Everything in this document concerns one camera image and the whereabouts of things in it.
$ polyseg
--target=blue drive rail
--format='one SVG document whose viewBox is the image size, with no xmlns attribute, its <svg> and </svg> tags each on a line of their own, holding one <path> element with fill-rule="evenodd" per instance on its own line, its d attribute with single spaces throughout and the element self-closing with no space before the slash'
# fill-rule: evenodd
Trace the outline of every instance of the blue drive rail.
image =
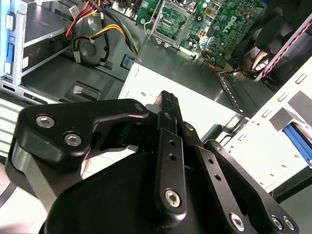
<svg viewBox="0 0 312 234">
<path fill-rule="evenodd" d="M 312 168 L 312 138 L 308 131 L 308 127 L 302 127 L 294 122 L 283 129 L 309 167 Z"/>
</svg>

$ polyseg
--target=cable connector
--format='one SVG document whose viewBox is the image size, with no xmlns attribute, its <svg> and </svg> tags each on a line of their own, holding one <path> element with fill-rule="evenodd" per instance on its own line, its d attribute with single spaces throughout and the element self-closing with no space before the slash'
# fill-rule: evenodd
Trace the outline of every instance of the cable connector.
<svg viewBox="0 0 312 234">
<path fill-rule="evenodd" d="M 73 55 L 74 55 L 76 63 L 81 63 L 79 51 L 74 51 Z"/>
<path fill-rule="evenodd" d="M 91 39 L 91 37 L 89 37 L 90 43 L 94 44 L 94 40 Z"/>
</svg>

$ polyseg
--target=green circuit board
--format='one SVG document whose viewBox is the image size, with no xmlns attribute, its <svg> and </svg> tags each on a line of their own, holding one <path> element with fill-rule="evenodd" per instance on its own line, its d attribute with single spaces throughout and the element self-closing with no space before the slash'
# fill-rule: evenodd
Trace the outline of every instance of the green circuit board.
<svg viewBox="0 0 312 234">
<path fill-rule="evenodd" d="M 162 17 L 156 28 L 156 32 L 165 35 L 166 37 L 177 40 L 181 27 L 186 23 L 186 16 L 173 10 L 170 7 L 162 9 Z"/>
<path fill-rule="evenodd" d="M 197 54 L 207 50 L 217 64 L 229 59 L 265 7 L 262 0 L 190 1 L 195 1 L 196 7 L 180 46 Z M 158 0 L 144 0 L 137 15 L 137 23 L 149 21 L 157 3 Z M 148 24 L 147 28 L 151 29 L 152 26 L 152 23 Z M 177 32 L 174 27 L 167 27 L 165 34 L 174 35 Z"/>
</svg>

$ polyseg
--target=dell logo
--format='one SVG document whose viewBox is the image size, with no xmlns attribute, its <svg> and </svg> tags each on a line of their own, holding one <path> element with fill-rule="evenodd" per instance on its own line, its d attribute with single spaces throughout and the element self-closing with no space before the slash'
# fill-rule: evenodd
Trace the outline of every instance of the dell logo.
<svg viewBox="0 0 312 234">
<path fill-rule="evenodd" d="M 223 29 L 222 32 L 224 33 L 228 33 L 229 29 L 231 29 L 231 27 L 233 26 L 233 23 L 237 20 L 236 16 L 232 16 L 231 20 L 228 22 L 228 25 L 225 26 L 225 28 Z"/>
</svg>

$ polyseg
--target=motherboard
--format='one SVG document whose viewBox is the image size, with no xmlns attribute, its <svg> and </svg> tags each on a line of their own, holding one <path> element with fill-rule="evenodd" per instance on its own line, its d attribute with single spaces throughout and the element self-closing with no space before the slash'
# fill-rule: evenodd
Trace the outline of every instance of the motherboard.
<svg viewBox="0 0 312 234">
<path fill-rule="evenodd" d="M 217 64 L 229 59 L 265 7 L 262 0 L 159 1 L 163 3 L 144 0 L 136 22 L 142 25 L 148 22 L 146 28 L 167 45 L 182 47 L 193 54 L 206 51 L 211 62 Z"/>
</svg>

